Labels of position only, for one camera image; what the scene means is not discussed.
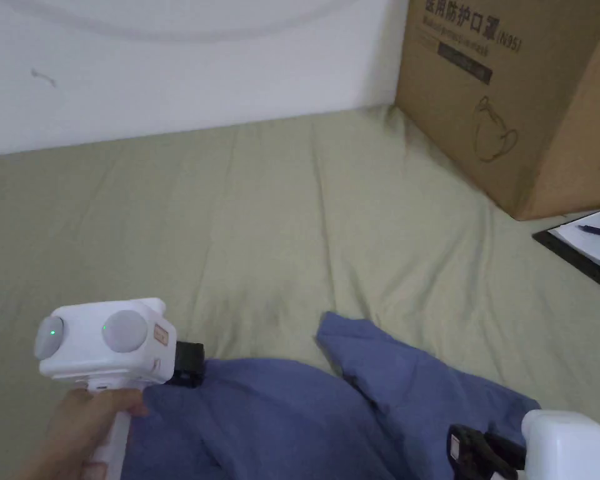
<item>cardboard box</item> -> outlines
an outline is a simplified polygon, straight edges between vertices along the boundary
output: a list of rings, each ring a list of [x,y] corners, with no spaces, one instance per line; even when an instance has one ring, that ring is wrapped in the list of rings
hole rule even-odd
[[[600,0],[411,0],[396,104],[511,216],[600,208]]]

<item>gripper handle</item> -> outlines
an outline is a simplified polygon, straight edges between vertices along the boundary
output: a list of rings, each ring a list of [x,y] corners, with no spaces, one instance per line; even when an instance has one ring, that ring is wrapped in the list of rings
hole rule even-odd
[[[81,480],[120,480],[130,426],[131,415],[128,412],[116,414],[107,438],[84,464]]]

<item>gray round button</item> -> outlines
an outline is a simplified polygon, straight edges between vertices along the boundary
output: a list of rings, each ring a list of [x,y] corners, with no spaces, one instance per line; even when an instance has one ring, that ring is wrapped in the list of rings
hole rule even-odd
[[[52,356],[60,348],[64,332],[64,322],[60,317],[47,317],[37,329],[33,354],[39,361]]]
[[[113,351],[129,353],[141,347],[148,330],[146,321],[138,312],[122,310],[107,319],[102,327],[102,337]]]

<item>hand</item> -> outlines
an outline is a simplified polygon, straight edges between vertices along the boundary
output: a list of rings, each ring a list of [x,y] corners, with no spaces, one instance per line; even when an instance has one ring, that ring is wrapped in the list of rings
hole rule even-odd
[[[119,411],[147,416],[142,392],[109,390],[96,396],[86,390],[68,392],[49,423],[42,451],[22,480],[78,480],[83,462],[100,445]]]

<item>white wall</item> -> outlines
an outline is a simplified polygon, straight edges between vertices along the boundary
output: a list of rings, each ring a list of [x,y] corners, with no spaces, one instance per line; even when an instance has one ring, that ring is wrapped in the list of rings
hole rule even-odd
[[[391,103],[406,0],[0,0],[0,154]]]

